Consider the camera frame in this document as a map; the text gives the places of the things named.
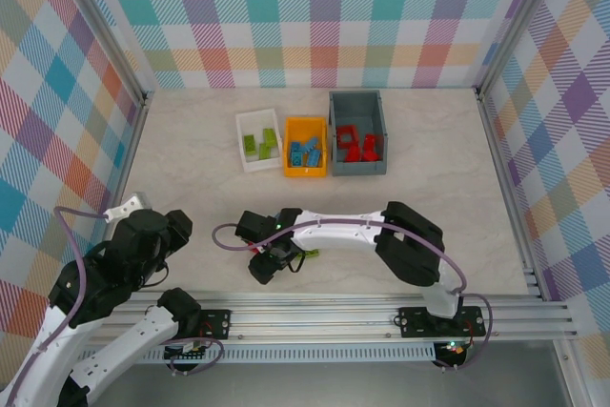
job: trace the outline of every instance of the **plaid wallpaper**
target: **plaid wallpaper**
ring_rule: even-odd
[[[491,96],[544,280],[610,405],[610,0],[543,0]]]
[[[104,15],[104,18],[106,19],[106,23],[108,24],[109,28],[111,29],[111,32],[114,35],[114,38],[116,39],[119,47],[123,50],[123,52],[125,53],[125,56],[127,57],[127,60],[129,61],[130,65],[132,66],[133,73],[135,74],[135,77],[137,78],[140,86],[148,91],[153,91],[154,88],[150,88],[149,85],[147,84],[146,79],[143,76],[143,72],[140,69],[140,66],[138,65],[137,60],[133,56],[133,52],[130,49],[130,47],[128,46],[127,40],[125,39],[123,32],[117,26],[116,19],[114,18],[114,15],[112,14],[112,12],[108,6],[108,3],[106,2],[106,0],[95,0],[95,2],[97,3],[97,6],[99,7],[100,11]]]
[[[502,40],[504,40],[506,33],[508,32],[511,25],[513,24],[513,19],[515,18],[515,14],[519,10],[519,7],[521,6],[522,1],[523,0],[513,0],[513,2],[511,3],[511,6],[506,11],[504,18],[502,19],[502,23],[501,23],[500,27],[498,28],[498,32],[496,32],[496,36],[494,37],[494,42],[492,43],[492,46],[487,51],[487,54],[485,55],[485,59],[483,60],[483,64],[478,71],[474,86],[479,86],[480,83],[482,82],[483,77],[485,76],[485,73],[487,73],[487,70],[489,69],[489,65],[491,64],[492,59],[496,55],[496,51],[498,50],[499,44],[502,43]]]
[[[73,0],[0,0],[0,383],[21,363],[73,259],[52,208],[104,210],[135,113]],[[83,250],[104,230],[69,222]]]
[[[164,88],[469,87],[499,1],[119,0]]]

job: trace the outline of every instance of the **yellow bin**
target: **yellow bin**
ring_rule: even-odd
[[[284,132],[284,174],[286,176],[326,176],[326,165],[328,162],[328,150],[326,147],[326,118],[325,117],[293,117],[286,118],[286,131]],[[320,167],[292,167],[290,160],[290,144],[308,142],[312,137],[317,137],[315,146],[322,150]]]

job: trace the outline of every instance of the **marble surface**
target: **marble surface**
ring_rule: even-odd
[[[190,243],[169,258],[160,289],[334,294],[416,293],[374,253],[326,251],[298,274],[267,285],[248,272],[250,252],[226,252],[212,229],[244,210],[275,214],[300,207],[326,214],[382,210],[389,200],[414,208],[445,233],[446,253],[466,273],[468,291],[527,294],[521,262],[491,154],[470,90],[384,90],[389,135],[383,176],[287,178],[281,169],[244,173],[235,114],[275,108],[286,116],[327,116],[328,90],[175,90],[155,95],[127,193],[145,192],[153,207],[182,209],[193,220]],[[239,245],[232,230],[225,243]]]

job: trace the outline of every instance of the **metal frame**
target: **metal frame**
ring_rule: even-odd
[[[146,92],[142,89],[137,81],[132,66],[121,50],[121,47],[116,41],[110,26],[104,18],[104,14],[97,6],[95,0],[74,1],[76,2],[76,5],[78,5],[83,17],[87,20],[93,35],[95,35],[97,40],[100,42],[102,48],[112,62],[112,65],[121,77],[123,84],[140,104],[144,104]]]
[[[104,347],[90,347],[79,359],[86,359]],[[295,362],[398,362],[432,361],[435,359],[433,343],[394,342],[394,343],[348,343],[348,344],[225,344],[225,354],[219,363],[295,363]],[[147,352],[138,362],[140,364],[166,364],[163,347]],[[180,357],[189,363],[202,364],[213,361],[218,349],[212,347],[204,356]]]
[[[466,78],[464,79],[464,87],[472,87],[478,82],[478,74],[480,72],[481,67],[483,66],[483,62],[485,61],[487,52],[494,44],[496,36],[498,35],[498,31],[502,27],[502,24],[505,20],[506,11],[510,9],[511,5],[513,4],[513,1],[514,0],[499,0],[498,5],[496,7],[496,13],[490,19],[489,25],[487,26],[485,33],[480,39],[477,57],[470,65],[470,69],[466,74]]]
[[[161,292],[134,293],[117,307],[92,345],[103,345],[137,323]],[[231,330],[228,343],[389,343],[434,342],[438,338],[400,336],[394,317],[401,307],[423,307],[419,295],[320,295],[243,294],[190,292],[205,309],[229,309]],[[492,339],[552,340],[572,339],[577,330],[567,306],[545,302],[529,295],[490,295],[494,310]],[[482,301],[467,298],[466,305],[478,305],[488,318]]]
[[[519,39],[530,25],[530,21],[534,17],[536,10],[542,0],[523,0],[518,8],[515,18],[511,23],[511,27],[506,33],[506,36],[500,43],[492,62],[489,65],[487,73],[485,74],[480,87],[479,92],[482,97],[494,86],[498,80],[500,74],[504,70],[504,67],[508,63],[508,60],[515,50]]]
[[[518,201],[510,181],[510,174],[502,161],[498,139],[495,137],[489,113],[484,105],[485,94],[498,80],[521,35],[528,27],[539,2],[540,0],[524,0],[522,2],[511,29],[500,44],[498,52],[478,89],[478,108],[481,121],[518,244],[518,251],[525,268],[524,273],[530,293],[530,295],[525,296],[490,297],[495,311],[495,330],[492,339],[494,341],[553,339],[570,396],[575,405],[586,407],[592,405],[592,403],[580,372],[574,341],[572,340],[577,335],[575,323],[572,322],[569,310],[564,303],[542,300],[549,297],[549,292],[544,282],[538,282],[536,278],[536,273],[541,272],[540,266],[536,257],[533,256],[533,247],[519,213]],[[122,198],[127,184],[150,104],[146,102],[147,95],[137,81],[131,65],[112,35],[95,1],[76,0],[76,3],[83,11],[83,15],[88,20],[93,33],[102,43],[121,79],[140,103],[125,165],[114,195],[113,205],[117,205],[116,202]],[[124,19],[123,16],[118,15],[119,26]],[[147,81],[150,80],[149,83],[152,82],[152,88],[156,88],[156,79],[153,78],[152,71],[146,66],[144,70]],[[363,345],[369,350],[380,345],[389,345],[390,348],[395,350],[397,348],[404,349],[405,346],[409,345],[429,344],[429,342],[424,341],[425,339],[416,343],[413,341],[405,342],[399,336],[398,328],[392,322],[398,308],[423,305],[421,297],[418,296],[241,295],[221,293],[193,293],[193,296],[206,308],[227,308],[234,311],[232,329],[227,345],[228,352],[233,351],[233,348],[236,351],[237,349],[250,349],[252,353],[247,358],[248,362],[275,362],[265,361],[263,355],[266,354],[261,352],[259,355],[257,351],[257,349],[267,348],[270,343],[273,343],[275,348],[277,345],[284,345],[294,351],[300,349],[302,345],[310,345],[308,348],[311,349],[312,344],[317,345],[317,348],[322,350],[344,349],[347,346],[354,345]],[[106,344],[112,338],[122,334],[141,318],[146,307],[154,304],[158,297],[159,293],[134,294],[128,303],[117,308],[91,343]],[[467,300],[466,303],[483,305],[471,300]],[[399,360],[410,360],[405,355],[402,357],[403,359]],[[151,353],[148,358],[144,359],[144,362],[160,361],[158,352]]]
[[[121,7],[121,3],[119,0],[105,0],[106,5],[114,17],[114,21],[116,22],[116,26],[119,28],[121,33],[123,34],[123,38],[127,42],[127,46],[133,54],[133,57],[138,63],[140,68],[140,74],[142,76],[142,80],[146,85],[148,85],[147,89],[150,91],[156,91],[159,89],[159,83],[154,74],[153,68],[149,63],[140,43],[135,36],[135,32],[130,26],[130,22],[127,18],[127,15],[123,11]]]

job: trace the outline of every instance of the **gray bin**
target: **gray bin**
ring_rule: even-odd
[[[385,130],[379,91],[336,91],[330,92],[330,99],[329,136],[333,142],[333,175],[384,175],[388,168],[388,133]],[[351,124],[356,126],[360,148],[364,144],[365,134],[372,133],[376,137],[375,150],[379,156],[377,162],[343,162],[347,150],[337,147],[336,128]]]

